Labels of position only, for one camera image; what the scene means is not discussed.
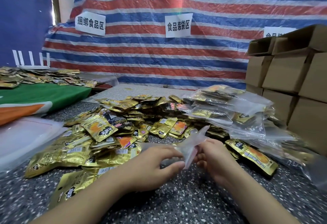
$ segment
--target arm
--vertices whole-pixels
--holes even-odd
[[[284,207],[253,179],[230,155],[223,143],[207,139],[199,145],[202,153],[195,162],[208,170],[227,189],[251,224],[299,224]]]
[[[155,147],[106,172],[76,196],[35,219],[31,224],[97,223],[124,194],[160,187],[181,171],[185,163],[176,162],[160,169],[164,159],[182,157],[174,148]]]

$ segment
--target stack of cardboard boxes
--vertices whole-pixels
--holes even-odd
[[[274,102],[276,117],[327,156],[327,26],[312,25],[249,44],[247,91]]]

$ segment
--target table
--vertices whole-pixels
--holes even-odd
[[[99,95],[112,99],[123,99],[145,86],[115,86]],[[156,88],[153,95],[162,96],[170,92],[181,96],[181,90]],[[96,103],[77,102],[46,118],[63,121],[80,112],[97,106]],[[168,137],[162,140],[149,136],[150,142],[170,143]],[[47,210],[52,192],[64,173],[77,168],[55,169],[32,179],[24,179],[28,164],[0,178],[0,223],[27,223]],[[327,222],[327,194],[321,194],[310,181],[297,172],[282,165],[271,180],[241,166],[302,223]],[[118,201],[102,218],[101,223],[247,223],[235,202],[225,190],[219,188],[202,170],[191,165],[160,189],[131,193]]]

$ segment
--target red white blue striped tarp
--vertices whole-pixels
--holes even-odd
[[[104,37],[76,31],[75,16],[106,16]],[[165,16],[194,13],[190,37],[166,38]],[[327,0],[75,0],[71,19],[47,34],[51,66],[115,75],[119,82],[244,89],[247,46],[265,26],[327,24]]]

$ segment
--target paper sign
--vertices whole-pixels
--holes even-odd
[[[75,29],[99,36],[106,34],[106,16],[83,12],[75,17]]]
[[[183,37],[191,35],[193,13],[165,16],[166,37]]]
[[[265,27],[264,28],[264,37],[269,36],[281,36],[285,33],[289,33],[295,31],[296,28],[288,28],[288,27]]]

